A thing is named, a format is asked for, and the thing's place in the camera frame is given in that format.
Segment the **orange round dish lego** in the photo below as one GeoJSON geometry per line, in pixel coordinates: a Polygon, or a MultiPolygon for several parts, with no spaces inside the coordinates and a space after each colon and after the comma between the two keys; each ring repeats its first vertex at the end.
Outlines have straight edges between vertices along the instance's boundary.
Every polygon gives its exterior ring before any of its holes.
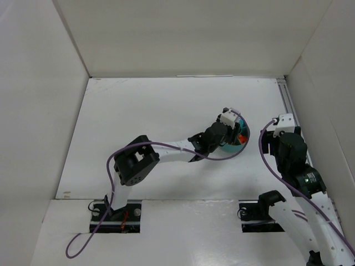
{"type": "Polygon", "coordinates": [[[240,144],[244,144],[248,140],[247,136],[243,136],[243,135],[239,135],[238,138],[239,138],[240,144]]]}

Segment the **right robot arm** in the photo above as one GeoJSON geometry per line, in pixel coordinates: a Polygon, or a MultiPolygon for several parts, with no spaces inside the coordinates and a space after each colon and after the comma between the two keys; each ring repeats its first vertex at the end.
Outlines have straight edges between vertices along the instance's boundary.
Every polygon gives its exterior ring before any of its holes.
{"type": "Polygon", "coordinates": [[[271,173],[301,207],[294,212],[279,191],[259,195],[260,211],[274,219],[294,242],[307,265],[354,265],[354,248],[346,240],[320,173],[307,163],[307,145],[298,126],[260,132],[261,158],[275,158],[271,173]]]}

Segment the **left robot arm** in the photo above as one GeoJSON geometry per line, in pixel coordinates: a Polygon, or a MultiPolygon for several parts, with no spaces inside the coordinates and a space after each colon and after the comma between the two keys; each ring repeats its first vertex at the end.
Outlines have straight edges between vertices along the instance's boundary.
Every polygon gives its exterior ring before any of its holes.
{"type": "Polygon", "coordinates": [[[131,188],[142,182],[153,168],[167,162],[198,162],[225,145],[241,145],[245,122],[233,112],[220,114],[204,132],[182,141],[156,142],[138,136],[114,155],[114,193],[111,210],[127,205],[131,188]]]}

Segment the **teal round divided container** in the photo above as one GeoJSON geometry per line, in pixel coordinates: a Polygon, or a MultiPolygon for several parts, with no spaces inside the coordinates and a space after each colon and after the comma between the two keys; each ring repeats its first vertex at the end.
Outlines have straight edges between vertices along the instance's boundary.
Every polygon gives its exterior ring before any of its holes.
{"type": "Polygon", "coordinates": [[[243,119],[241,119],[240,122],[236,124],[234,129],[231,129],[230,127],[228,128],[225,142],[220,144],[220,148],[225,152],[233,154],[239,152],[245,145],[245,143],[240,144],[238,138],[239,135],[247,136],[249,139],[249,133],[243,119]]]}

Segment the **aluminium rail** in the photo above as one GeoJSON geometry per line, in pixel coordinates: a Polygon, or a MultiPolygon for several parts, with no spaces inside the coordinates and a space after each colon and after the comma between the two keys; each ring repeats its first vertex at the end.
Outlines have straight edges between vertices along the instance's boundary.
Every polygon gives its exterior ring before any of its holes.
{"type": "Polygon", "coordinates": [[[302,137],[295,110],[285,78],[278,78],[282,101],[286,111],[277,119],[273,138],[276,140],[274,154],[282,179],[290,186],[292,195],[303,198],[318,214],[329,222],[333,203],[327,194],[320,173],[310,165],[308,147],[302,137]]]}

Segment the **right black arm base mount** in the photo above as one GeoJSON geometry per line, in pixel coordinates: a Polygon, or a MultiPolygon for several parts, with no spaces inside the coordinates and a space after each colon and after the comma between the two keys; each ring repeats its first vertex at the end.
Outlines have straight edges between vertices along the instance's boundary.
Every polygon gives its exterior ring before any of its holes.
{"type": "Polygon", "coordinates": [[[259,195],[257,200],[239,202],[237,216],[241,221],[242,233],[277,233],[283,228],[269,215],[270,207],[286,199],[273,190],[259,195]]]}

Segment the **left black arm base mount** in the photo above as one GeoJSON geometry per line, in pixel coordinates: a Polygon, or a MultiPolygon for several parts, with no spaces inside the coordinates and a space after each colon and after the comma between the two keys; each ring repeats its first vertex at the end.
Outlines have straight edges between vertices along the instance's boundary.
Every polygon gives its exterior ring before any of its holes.
{"type": "MultiPolygon", "coordinates": [[[[91,212],[89,232],[93,233],[103,218],[108,200],[93,200],[88,204],[91,212]]],[[[127,205],[116,211],[112,210],[105,216],[96,233],[140,233],[142,201],[128,200],[127,205]]]]}

